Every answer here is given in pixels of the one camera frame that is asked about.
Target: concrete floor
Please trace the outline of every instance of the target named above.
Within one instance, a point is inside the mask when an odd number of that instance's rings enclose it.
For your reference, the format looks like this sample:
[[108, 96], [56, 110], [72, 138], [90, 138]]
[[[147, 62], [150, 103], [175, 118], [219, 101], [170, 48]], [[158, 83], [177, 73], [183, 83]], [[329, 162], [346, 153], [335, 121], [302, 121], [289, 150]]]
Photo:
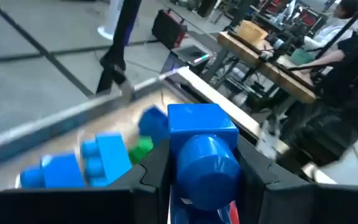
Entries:
[[[98, 59], [104, 51], [61, 52], [107, 47], [110, 41], [96, 30], [104, 24], [109, 5], [100, 1], [0, 0], [0, 7], [63, 67], [55, 67], [40, 55], [36, 47], [0, 16], [0, 59], [33, 57], [0, 60], [0, 132], [88, 100], [62, 70], [68, 70], [78, 83], [94, 93], [102, 71]], [[187, 20], [188, 30], [194, 33], [219, 32], [229, 24], [226, 18], [212, 24], [169, 0], [143, 0], [130, 43], [155, 40], [151, 33], [155, 16], [159, 9], [168, 7], [181, 14]], [[127, 47], [125, 60], [131, 82], [136, 84], [157, 76], [168, 54], [169, 50], [161, 43]]]

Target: blue lego brick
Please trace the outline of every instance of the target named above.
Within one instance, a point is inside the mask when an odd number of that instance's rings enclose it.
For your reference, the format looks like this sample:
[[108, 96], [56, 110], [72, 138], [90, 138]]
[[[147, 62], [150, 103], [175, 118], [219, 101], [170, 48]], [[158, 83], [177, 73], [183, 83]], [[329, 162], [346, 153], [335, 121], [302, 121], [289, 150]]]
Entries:
[[156, 106], [144, 111], [138, 127], [139, 135], [150, 136], [154, 146], [161, 140], [169, 138], [168, 116]]
[[44, 156], [37, 166], [27, 167], [21, 173], [21, 186], [33, 188], [85, 187], [74, 153]]
[[85, 187], [74, 153], [41, 159], [45, 188]]
[[168, 105], [170, 150], [175, 155], [189, 138], [198, 134], [215, 134], [233, 150], [239, 130], [230, 116], [217, 104]]
[[120, 134], [98, 134], [81, 146], [85, 176], [92, 187], [105, 187], [132, 168]]

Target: person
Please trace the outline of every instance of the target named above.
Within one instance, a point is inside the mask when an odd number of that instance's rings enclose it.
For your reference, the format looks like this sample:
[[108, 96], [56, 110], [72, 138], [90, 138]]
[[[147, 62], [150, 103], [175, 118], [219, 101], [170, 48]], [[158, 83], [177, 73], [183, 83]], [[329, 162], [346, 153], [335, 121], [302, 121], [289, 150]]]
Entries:
[[[342, 0], [336, 6], [333, 12], [333, 18], [328, 21], [325, 27], [320, 29], [313, 38], [305, 37], [303, 48], [305, 50], [314, 50], [324, 47], [347, 24], [347, 22], [349, 22], [357, 11], [358, 0]], [[345, 33], [342, 34], [342, 36], [340, 36], [340, 38], [338, 38], [336, 43], [350, 38], [353, 33], [358, 33], [358, 19], [345, 31]]]
[[296, 130], [312, 119], [338, 108], [342, 109], [344, 117], [358, 126], [358, 88], [349, 88], [358, 76], [358, 35], [338, 42], [337, 47], [337, 50], [309, 63], [323, 65], [338, 62], [338, 65], [316, 87], [324, 100], [316, 99], [312, 104], [299, 104], [293, 109], [281, 130], [283, 140], [290, 139]]

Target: workbench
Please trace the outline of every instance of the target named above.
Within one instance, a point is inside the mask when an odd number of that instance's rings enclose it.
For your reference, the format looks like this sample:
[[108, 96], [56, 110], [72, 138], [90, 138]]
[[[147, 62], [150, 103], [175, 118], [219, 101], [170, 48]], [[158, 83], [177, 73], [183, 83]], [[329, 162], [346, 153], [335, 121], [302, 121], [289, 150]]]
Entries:
[[[184, 90], [179, 83], [189, 86], [191, 90]], [[136, 85], [135, 90], [135, 98], [130, 103], [123, 101], [120, 93], [99, 96], [66, 111], [1, 133], [0, 190], [17, 187], [17, 175], [21, 170], [38, 163], [45, 154], [74, 150], [78, 155], [81, 142], [94, 138], [96, 133], [120, 132], [127, 147], [134, 145], [141, 114], [153, 105], [166, 113], [170, 103], [200, 103], [197, 98], [201, 98], [201, 103], [217, 103], [228, 113], [241, 130], [241, 136], [249, 141], [249, 147], [255, 147], [260, 136], [258, 122], [188, 68], [151, 78]], [[281, 141], [272, 147], [278, 153], [288, 149]], [[313, 164], [305, 167], [305, 172], [310, 167]], [[315, 174], [320, 182], [334, 183], [320, 171]]]
[[[254, 68], [258, 63], [260, 63], [259, 55], [256, 52], [231, 37], [227, 32], [220, 32], [217, 36], [217, 42], [222, 47], [222, 50], [218, 53], [216, 60], [209, 70], [203, 75], [203, 79], [207, 83], [211, 81], [215, 73], [221, 68], [222, 63], [227, 58], [229, 53], [243, 61], [250, 68]], [[271, 49], [269, 46], [269, 43], [265, 40], [260, 41], [256, 45], [259, 50]], [[277, 62], [285, 67], [295, 67], [287, 55], [279, 57]], [[257, 72], [260, 72], [263, 76], [267, 77], [269, 80], [274, 82], [274, 84], [290, 94], [289, 99], [275, 109], [276, 114], [283, 113], [296, 100], [299, 100], [302, 103], [312, 103], [316, 99], [316, 95], [307, 86], [304, 86], [302, 83], [296, 81], [294, 78], [290, 77], [284, 71], [281, 71], [278, 67], [271, 63], [263, 64], [259, 67]], [[293, 73], [306, 83], [309, 83], [310, 86], [313, 86], [309, 74], [304, 74], [299, 71], [295, 71]]]

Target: gray floor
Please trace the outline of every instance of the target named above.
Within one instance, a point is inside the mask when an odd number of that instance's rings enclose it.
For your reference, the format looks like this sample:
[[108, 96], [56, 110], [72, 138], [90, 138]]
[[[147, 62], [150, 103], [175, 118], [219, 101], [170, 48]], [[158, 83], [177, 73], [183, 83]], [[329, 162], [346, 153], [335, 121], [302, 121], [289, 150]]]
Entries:
[[[51, 53], [111, 44], [97, 32], [105, 23], [109, 7], [105, 2], [0, 0], [0, 7]], [[155, 16], [159, 9], [169, 7], [186, 19], [185, 24], [193, 33], [219, 32], [229, 24], [229, 20], [223, 18], [214, 25], [210, 19], [203, 19], [169, 0], [143, 0], [130, 42], [155, 40], [151, 33]], [[103, 53], [64, 54], [56, 59], [95, 92], [102, 70], [98, 59]], [[0, 16], [0, 58], [23, 54], [39, 54], [39, 51]], [[169, 50], [161, 43], [127, 47], [127, 76], [133, 84], [157, 76], [168, 54]], [[0, 62], [0, 132], [86, 100], [88, 97], [46, 58]]]

